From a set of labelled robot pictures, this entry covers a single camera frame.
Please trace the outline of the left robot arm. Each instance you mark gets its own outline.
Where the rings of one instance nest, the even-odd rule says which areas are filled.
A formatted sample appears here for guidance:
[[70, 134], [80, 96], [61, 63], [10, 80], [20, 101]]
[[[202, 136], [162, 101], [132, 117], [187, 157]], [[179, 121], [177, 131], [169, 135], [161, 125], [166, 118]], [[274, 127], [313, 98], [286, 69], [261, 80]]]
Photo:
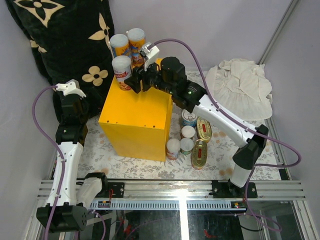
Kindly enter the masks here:
[[102, 172], [88, 174], [82, 186], [76, 189], [77, 169], [88, 132], [88, 108], [82, 90], [61, 92], [61, 120], [51, 143], [57, 150], [53, 184], [46, 205], [37, 209], [36, 217], [44, 230], [44, 239], [50, 233], [79, 232], [85, 229], [89, 207], [96, 196], [105, 197], [110, 190]]

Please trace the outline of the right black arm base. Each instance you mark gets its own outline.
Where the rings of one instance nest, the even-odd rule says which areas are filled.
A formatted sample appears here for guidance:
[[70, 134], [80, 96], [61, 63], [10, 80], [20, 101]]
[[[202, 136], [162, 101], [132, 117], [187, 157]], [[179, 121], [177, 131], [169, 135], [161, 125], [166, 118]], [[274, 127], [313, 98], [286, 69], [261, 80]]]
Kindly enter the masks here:
[[[209, 193], [216, 199], [235, 199], [244, 198], [246, 186], [237, 187], [230, 180], [212, 180], [211, 181], [212, 190]], [[249, 182], [247, 189], [247, 197], [249, 199], [256, 199], [258, 197], [256, 184], [254, 182]]]

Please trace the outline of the red white lidded can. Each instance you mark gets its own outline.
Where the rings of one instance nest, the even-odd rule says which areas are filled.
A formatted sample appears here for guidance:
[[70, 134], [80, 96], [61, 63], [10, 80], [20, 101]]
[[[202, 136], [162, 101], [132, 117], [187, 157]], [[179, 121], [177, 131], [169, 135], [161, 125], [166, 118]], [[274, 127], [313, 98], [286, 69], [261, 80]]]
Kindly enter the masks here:
[[126, 55], [120, 55], [116, 56], [111, 64], [120, 89], [131, 90], [131, 87], [125, 83], [125, 80], [132, 76], [131, 59]]

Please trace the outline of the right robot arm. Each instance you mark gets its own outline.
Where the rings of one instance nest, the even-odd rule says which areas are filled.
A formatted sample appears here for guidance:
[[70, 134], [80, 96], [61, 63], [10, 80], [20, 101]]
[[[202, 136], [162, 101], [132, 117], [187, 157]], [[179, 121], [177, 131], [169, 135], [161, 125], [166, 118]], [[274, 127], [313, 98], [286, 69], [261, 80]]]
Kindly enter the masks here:
[[187, 79], [185, 66], [176, 57], [166, 57], [160, 64], [148, 67], [135, 67], [124, 82], [137, 94], [150, 88], [170, 94], [179, 108], [205, 119], [229, 136], [238, 150], [232, 157], [235, 165], [227, 189], [236, 198], [245, 193], [249, 175], [266, 147], [267, 140], [262, 136], [269, 129], [265, 125], [255, 127], [232, 113], [223, 114], [225, 108], [212, 103], [202, 86]]

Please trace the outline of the black floral plush pillow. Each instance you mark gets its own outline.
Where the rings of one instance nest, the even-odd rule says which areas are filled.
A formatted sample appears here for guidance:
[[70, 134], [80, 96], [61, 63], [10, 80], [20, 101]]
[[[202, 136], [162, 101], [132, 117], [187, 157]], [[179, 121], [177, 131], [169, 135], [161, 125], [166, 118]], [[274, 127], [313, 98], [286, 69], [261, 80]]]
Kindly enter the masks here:
[[109, 44], [115, 33], [107, 0], [8, 0], [28, 38], [36, 66], [51, 85], [77, 80], [90, 117], [104, 106], [114, 70]]

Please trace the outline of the orange blue lidded can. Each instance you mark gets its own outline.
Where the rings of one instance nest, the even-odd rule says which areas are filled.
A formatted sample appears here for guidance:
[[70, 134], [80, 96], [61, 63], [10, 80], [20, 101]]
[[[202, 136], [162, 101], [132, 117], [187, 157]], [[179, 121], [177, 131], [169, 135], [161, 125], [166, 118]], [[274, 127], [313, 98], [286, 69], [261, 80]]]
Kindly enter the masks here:
[[115, 34], [111, 37], [109, 44], [113, 57], [127, 56], [132, 57], [129, 39], [124, 34]]

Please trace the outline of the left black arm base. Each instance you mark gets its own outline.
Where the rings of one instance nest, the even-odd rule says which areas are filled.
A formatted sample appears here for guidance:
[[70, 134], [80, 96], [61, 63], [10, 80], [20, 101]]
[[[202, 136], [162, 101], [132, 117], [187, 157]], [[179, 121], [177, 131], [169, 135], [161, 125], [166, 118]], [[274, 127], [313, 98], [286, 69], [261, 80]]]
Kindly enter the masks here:
[[125, 193], [125, 183], [112, 181], [112, 182], [108, 182], [106, 186], [102, 187], [99, 197], [112, 200], [117, 198], [123, 198], [124, 193]]

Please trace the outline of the orange lidded front can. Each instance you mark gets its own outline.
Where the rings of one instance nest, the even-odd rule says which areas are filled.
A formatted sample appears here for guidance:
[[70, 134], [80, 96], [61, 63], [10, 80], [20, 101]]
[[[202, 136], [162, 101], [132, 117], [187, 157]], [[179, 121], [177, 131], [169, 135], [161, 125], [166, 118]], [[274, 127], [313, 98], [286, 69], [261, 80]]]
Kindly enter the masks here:
[[144, 59], [140, 55], [140, 50], [146, 43], [146, 34], [140, 28], [132, 28], [127, 31], [127, 38], [131, 49], [132, 63], [135, 67], [139, 67], [144, 63]]

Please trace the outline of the blue round tin can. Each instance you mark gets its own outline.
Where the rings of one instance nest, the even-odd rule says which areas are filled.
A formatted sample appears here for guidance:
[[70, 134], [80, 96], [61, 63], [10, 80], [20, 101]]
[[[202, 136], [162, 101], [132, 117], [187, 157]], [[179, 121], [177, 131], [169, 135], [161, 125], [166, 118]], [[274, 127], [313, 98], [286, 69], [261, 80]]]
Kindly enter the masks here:
[[186, 109], [183, 109], [181, 112], [181, 125], [184, 126], [191, 126], [193, 128], [196, 127], [198, 120], [198, 116], [194, 113], [188, 112]]

